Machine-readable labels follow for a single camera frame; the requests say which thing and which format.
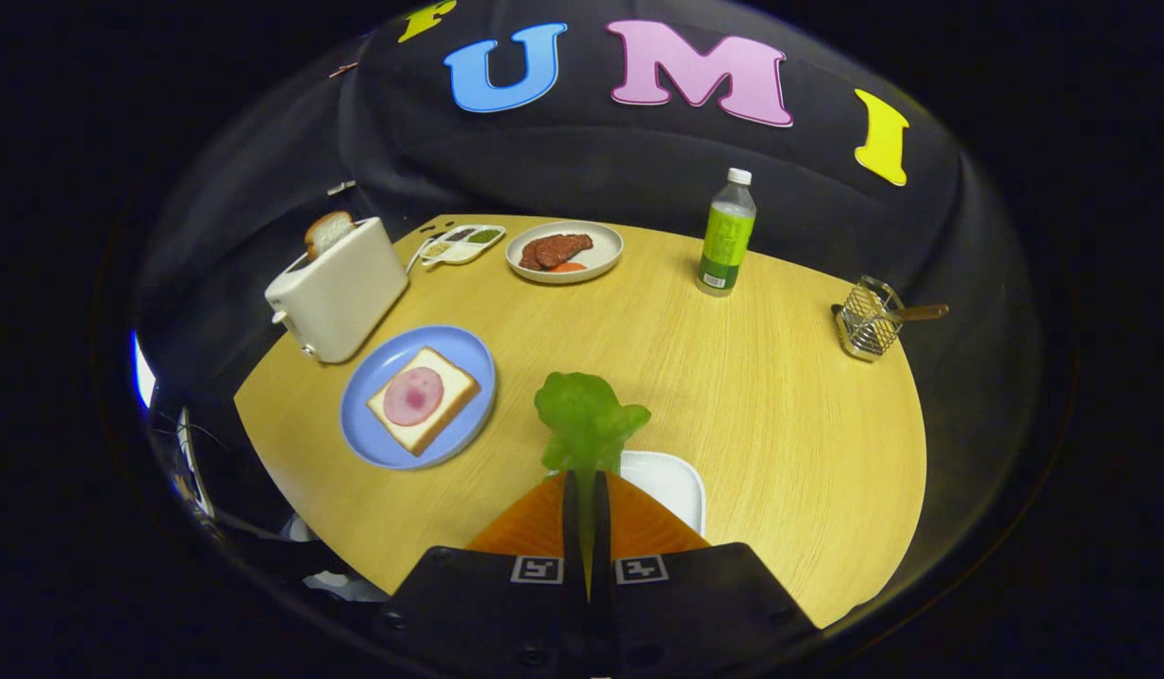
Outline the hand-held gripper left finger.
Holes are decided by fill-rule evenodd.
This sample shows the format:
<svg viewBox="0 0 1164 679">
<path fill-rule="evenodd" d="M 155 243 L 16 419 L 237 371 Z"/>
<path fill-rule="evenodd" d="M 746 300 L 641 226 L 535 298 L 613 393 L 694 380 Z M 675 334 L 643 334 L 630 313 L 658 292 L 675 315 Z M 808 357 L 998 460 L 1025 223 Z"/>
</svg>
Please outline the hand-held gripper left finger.
<svg viewBox="0 0 1164 679">
<path fill-rule="evenodd" d="M 385 648 L 424 678 L 583 678 L 576 481 L 548 478 L 464 549 L 431 547 L 385 606 Z"/>
</svg>

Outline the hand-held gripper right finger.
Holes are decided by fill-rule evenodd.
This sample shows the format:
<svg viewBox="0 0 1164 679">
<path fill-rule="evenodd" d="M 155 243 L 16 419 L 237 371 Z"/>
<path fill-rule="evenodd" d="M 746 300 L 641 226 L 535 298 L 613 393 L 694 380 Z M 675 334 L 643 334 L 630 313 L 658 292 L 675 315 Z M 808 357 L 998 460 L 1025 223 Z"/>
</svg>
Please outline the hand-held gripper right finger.
<svg viewBox="0 0 1164 679">
<path fill-rule="evenodd" d="M 711 545 L 623 478 L 592 489 L 591 648 L 609 678 L 789 673 L 819 629 L 741 542 Z"/>
</svg>

